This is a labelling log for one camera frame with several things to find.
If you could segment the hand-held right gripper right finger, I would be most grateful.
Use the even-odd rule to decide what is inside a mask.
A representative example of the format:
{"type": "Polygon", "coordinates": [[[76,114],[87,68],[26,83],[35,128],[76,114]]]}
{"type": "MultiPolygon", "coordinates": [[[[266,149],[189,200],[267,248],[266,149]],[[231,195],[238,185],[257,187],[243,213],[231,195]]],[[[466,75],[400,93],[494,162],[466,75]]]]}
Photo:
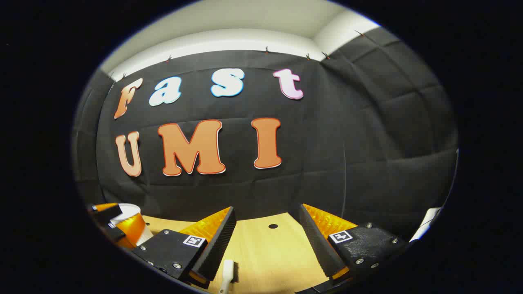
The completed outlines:
{"type": "Polygon", "coordinates": [[[409,242],[371,222],[357,225],[305,203],[299,205],[299,223],[323,273],[333,282],[368,279],[409,247],[409,242]]]}

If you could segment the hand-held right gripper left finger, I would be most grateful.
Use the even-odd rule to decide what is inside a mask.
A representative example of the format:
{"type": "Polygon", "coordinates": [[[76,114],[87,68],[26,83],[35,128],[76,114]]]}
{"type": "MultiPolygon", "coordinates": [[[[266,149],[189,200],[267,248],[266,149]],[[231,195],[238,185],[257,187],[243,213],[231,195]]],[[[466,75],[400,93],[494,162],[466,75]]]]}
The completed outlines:
{"type": "Polygon", "coordinates": [[[175,280],[207,289],[236,225],[235,210],[229,206],[179,232],[162,229],[132,253],[175,280]]]}

